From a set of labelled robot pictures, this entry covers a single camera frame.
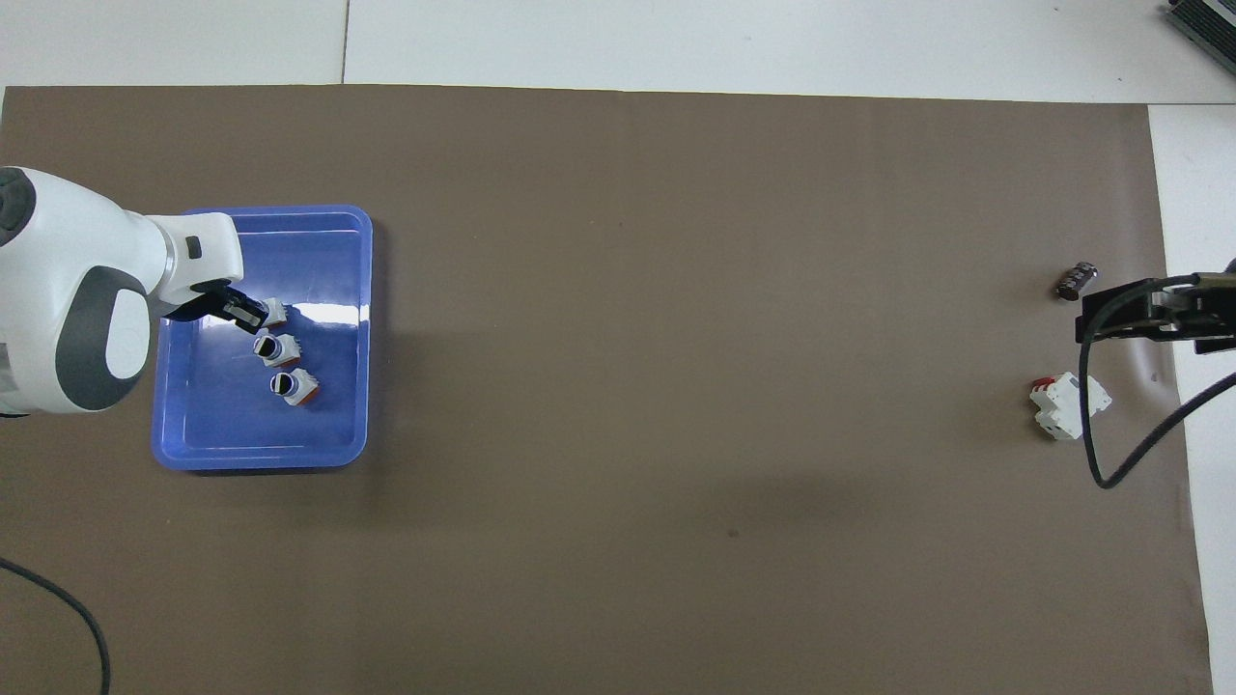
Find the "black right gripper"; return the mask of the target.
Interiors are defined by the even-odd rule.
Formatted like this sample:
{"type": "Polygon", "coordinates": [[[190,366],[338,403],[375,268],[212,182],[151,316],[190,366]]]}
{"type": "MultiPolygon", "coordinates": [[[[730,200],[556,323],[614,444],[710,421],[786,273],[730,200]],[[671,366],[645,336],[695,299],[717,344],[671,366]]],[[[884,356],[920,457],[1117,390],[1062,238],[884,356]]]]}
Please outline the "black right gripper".
{"type": "Polygon", "coordinates": [[[1131,291],[1100,291],[1082,296],[1077,317],[1077,344],[1099,314],[1115,307],[1098,322],[1094,343],[1107,339],[1147,336],[1152,343],[1192,343],[1196,355],[1231,351],[1235,348],[1235,275],[1192,273],[1147,279],[1138,293],[1117,302],[1131,291]]]}

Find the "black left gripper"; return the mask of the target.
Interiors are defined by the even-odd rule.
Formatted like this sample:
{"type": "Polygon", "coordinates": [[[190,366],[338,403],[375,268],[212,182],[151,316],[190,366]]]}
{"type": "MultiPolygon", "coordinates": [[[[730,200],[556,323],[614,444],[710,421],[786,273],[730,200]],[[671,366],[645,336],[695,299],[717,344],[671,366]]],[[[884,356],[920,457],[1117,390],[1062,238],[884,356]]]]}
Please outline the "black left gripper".
{"type": "Polygon", "coordinates": [[[255,301],[251,296],[231,289],[230,279],[195,283],[190,289],[198,292],[198,296],[166,312],[164,320],[197,322],[204,317],[216,317],[220,320],[234,322],[235,326],[251,335],[265,329],[268,320],[268,309],[265,302],[255,301]]]}

